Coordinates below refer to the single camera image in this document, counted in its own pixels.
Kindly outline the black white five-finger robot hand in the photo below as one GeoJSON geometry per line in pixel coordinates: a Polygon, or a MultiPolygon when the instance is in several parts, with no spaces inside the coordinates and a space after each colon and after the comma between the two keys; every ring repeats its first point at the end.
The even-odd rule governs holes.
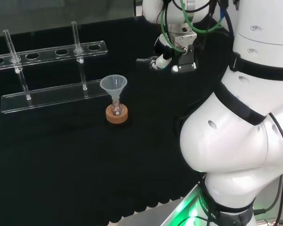
{"type": "Polygon", "coordinates": [[[198,68],[196,57],[196,38],[195,32],[185,34],[171,33],[174,48],[167,42],[167,37],[159,35],[154,45],[154,53],[151,58],[150,66],[155,70],[163,70],[171,65],[172,73],[186,73],[195,71],[198,68]]]}

